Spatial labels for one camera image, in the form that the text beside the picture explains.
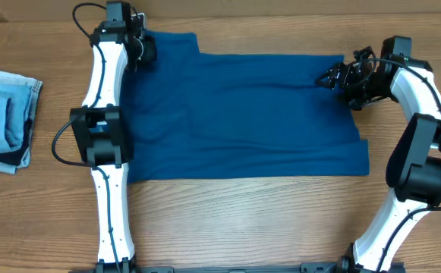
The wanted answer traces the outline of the dark blue t-shirt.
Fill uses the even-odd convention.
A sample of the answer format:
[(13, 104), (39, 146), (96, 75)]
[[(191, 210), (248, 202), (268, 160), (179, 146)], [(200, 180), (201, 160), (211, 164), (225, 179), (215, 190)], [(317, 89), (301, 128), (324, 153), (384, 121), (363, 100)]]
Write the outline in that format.
[(155, 32), (157, 59), (123, 76), (128, 180), (365, 176), (369, 149), (338, 91), (341, 55), (214, 55)]

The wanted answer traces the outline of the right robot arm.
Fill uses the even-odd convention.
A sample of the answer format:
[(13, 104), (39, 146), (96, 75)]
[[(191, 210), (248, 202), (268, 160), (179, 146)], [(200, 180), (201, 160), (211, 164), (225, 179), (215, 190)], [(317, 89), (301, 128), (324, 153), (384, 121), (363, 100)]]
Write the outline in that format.
[(383, 99), (402, 107), (407, 127), (386, 166), (389, 192), (370, 226), (336, 262), (305, 262), (302, 272), (404, 272), (393, 257), (417, 223), (441, 212), (441, 95), (428, 61), (413, 58), (412, 40), (385, 39), (381, 53), (354, 52), (354, 61), (334, 64), (317, 85), (342, 90), (352, 110)]

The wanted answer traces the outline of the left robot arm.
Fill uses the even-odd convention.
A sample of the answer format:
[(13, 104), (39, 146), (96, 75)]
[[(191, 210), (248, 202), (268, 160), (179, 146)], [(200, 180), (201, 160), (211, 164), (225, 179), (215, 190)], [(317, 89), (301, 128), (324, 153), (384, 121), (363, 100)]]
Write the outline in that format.
[(82, 162), (91, 170), (99, 216), (95, 272), (136, 272), (128, 217), (128, 163), (133, 156), (121, 109), (123, 74), (156, 58), (146, 16), (129, 3), (109, 1), (106, 18), (89, 34), (90, 85), (81, 107), (70, 112)]

